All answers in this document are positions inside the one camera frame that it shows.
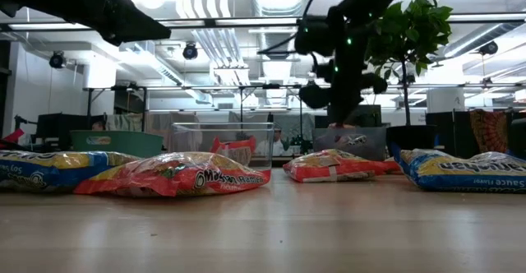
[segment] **wooden table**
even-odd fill
[[[0,194],[0,271],[525,272],[526,197],[404,177],[182,200]]]

